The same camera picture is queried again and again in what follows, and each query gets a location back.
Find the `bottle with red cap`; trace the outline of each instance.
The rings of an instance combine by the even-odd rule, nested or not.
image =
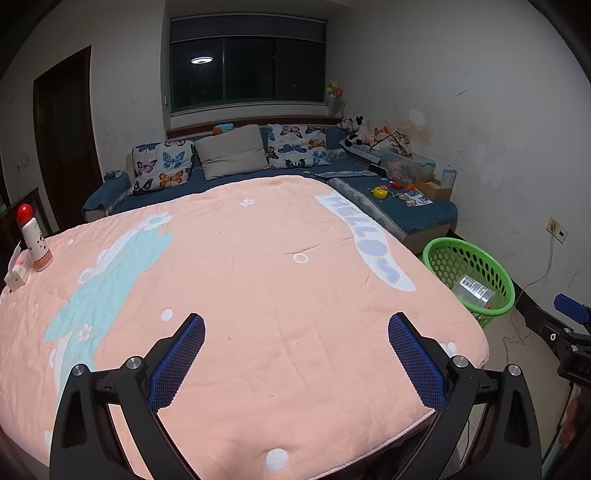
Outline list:
[[[33,267],[38,272],[45,270],[53,262],[53,254],[47,246],[43,233],[41,233],[31,205],[23,203],[18,208],[17,222],[21,226],[22,237],[31,254]]]

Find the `green laundry basket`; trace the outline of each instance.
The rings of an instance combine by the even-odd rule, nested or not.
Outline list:
[[[458,298],[483,328],[494,317],[511,310],[515,303],[515,289],[510,276],[499,262],[476,245],[455,238],[436,238],[423,250],[423,263],[449,289],[459,278],[470,275],[485,287],[496,291],[490,309],[477,307]]]

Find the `blue gripper pad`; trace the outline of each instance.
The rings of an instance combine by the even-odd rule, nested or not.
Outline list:
[[[388,337],[423,405],[442,411],[446,403],[443,376],[399,314],[390,318]]]
[[[178,333],[180,335],[175,334],[176,341],[150,377],[148,403],[154,413],[172,403],[205,341],[205,322],[195,315]]]

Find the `pillow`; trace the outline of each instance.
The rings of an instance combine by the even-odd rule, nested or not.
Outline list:
[[[195,142],[206,180],[269,168],[258,125],[246,125]]]
[[[135,147],[131,156],[136,178],[127,195],[142,195],[185,183],[191,175],[192,146],[191,141],[170,140]]]
[[[326,153],[326,127],[269,125],[267,133],[270,168],[330,165]]]

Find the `basket rim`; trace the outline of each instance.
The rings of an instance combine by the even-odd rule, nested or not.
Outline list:
[[[505,276],[510,280],[509,285],[506,286],[506,289],[508,290],[508,294],[509,294],[507,297],[507,305],[505,305],[503,308],[496,309],[496,310],[483,309],[482,307],[478,307],[476,305],[473,305],[472,303],[470,303],[464,299],[461,299],[460,297],[458,297],[456,295],[456,298],[460,302],[462,302],[462,305],[464,305],[472,313],[476,313],[478,315],[485,315],[487,317],[499,317],[501,315],[504,315],[505,313],[507,313],[508,311],[510,311],[513,308],[513,304],[515,303],[515,288],[513,286],[513,281],[511,280],[511,277],[509,276],[507,271],[503,268],[503,266],[494,257],[492,257],[490,254],[486,253],[482,248],[477,247],[476,245],[471,244],[470,242],[466,242],[465,240],[460,240],[457,238],[450,238],[450,237],[446,237],[446,236],[441,237],[441,238],[435,238],[435,239],[431,240],[427,244],[427,246],[423,249],[423,264],[431,271],[431,273],[433,273],[434,275],[437,275],[431,266],[431,262],[429,261],[429,252],[431,251],[432,248],[438,247],[441,244],[455,244],[456,246],[464,245],[465,247],[468,247],[472,250],[477,251],[483,257],[488,258],[490,262],[494,263],[496,265],[495,269],[499,272],[504,273]]]

